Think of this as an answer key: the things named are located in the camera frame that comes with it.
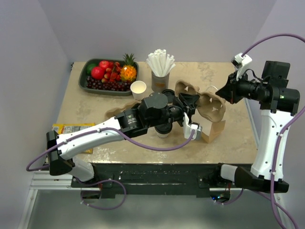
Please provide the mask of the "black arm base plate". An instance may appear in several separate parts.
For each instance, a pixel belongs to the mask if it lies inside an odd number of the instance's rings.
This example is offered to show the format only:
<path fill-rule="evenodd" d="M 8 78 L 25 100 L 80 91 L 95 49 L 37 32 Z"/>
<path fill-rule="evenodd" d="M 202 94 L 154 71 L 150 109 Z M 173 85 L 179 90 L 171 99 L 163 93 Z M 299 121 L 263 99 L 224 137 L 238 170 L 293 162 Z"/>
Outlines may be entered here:
<path fill-rule="evenodd" d="M 93 168 L 92 180 L 81 184 L 74 179 L 71 186 L 100 190 L 102 198 L 124 193 L 207 198 L 211 188 L 232 184 L 215 178 L 217 164 L 95 164 Z"/>

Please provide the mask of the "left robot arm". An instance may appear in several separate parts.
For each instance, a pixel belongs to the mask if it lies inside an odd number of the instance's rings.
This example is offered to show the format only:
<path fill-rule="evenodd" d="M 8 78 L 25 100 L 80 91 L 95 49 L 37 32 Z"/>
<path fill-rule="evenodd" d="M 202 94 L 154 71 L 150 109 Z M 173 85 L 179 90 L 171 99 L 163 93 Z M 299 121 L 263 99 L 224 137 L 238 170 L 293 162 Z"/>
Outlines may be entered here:
<path fill-rule="evenodd" d="M 129 109 L 92 127 L 68 134 L 55 131 L 47 133 L 47 155 L 51 176 L 70 174 L 88 187 L 98 184 L 99 176 L 92 163 L 77 158 L 81 152 L 111 142 L 128 140 L 145 135 L 151 127 L 172 126 L 177 122 L 183 128 L 184 137 L 195 140 L 201 130 L 191 122 L 197 107 L 198 95 L 179 93 L 168 97 L 152 93 Z"/>

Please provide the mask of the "brown paper bag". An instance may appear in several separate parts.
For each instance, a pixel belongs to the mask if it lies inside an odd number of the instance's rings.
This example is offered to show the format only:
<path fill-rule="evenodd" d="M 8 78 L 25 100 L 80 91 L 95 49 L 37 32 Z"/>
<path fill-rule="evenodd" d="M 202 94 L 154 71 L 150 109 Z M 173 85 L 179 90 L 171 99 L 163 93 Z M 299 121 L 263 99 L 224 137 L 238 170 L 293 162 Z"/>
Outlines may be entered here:
<path fill-rule="evenodd" d="M 211 85 L 211 86 L 207 87 L 205 91 L 212 92 L 212 88 L 215 89 L 215 91 L 218 90 L 217 87 Z M 212 123 L 212 122 L 210 122 L 210 123 L 211 123 L 211 126 L 210 126 L 209 130 L 207 132 L 202 131 L 202 138 L 207 143 L 211 143 L 222 133 L 222 131 L 224 130 L 226 121 L 224 120 L 224 117 L 223 117 L 222 121 L 220 121 L 218 123 Z"/>

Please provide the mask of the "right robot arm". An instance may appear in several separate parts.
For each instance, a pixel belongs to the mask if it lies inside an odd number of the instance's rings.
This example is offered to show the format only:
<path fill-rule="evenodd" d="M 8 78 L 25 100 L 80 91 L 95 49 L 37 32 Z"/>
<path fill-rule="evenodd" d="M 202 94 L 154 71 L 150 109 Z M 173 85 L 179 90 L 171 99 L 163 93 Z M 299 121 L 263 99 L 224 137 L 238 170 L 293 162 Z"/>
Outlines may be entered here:
<path fill-rule="evenodd" d="M 289 184 L 283 180 L 283 158 L 289 127 L 296 117 L 300 93 L 290 89 L 287 62 L 266 61 L 262 77 L 248 80 L 244 73 L 228 76 L 224 87 L 216 95 L 236 104 L 243 98 L 260 104 L 262 127 L 258 151 L 250 170 L 240 166 L 219 163 L 217 173 L 212 176 L 213 184 L 224 187 L 229 181 L 236 187 L 269 193 L 286 193 Z"/>

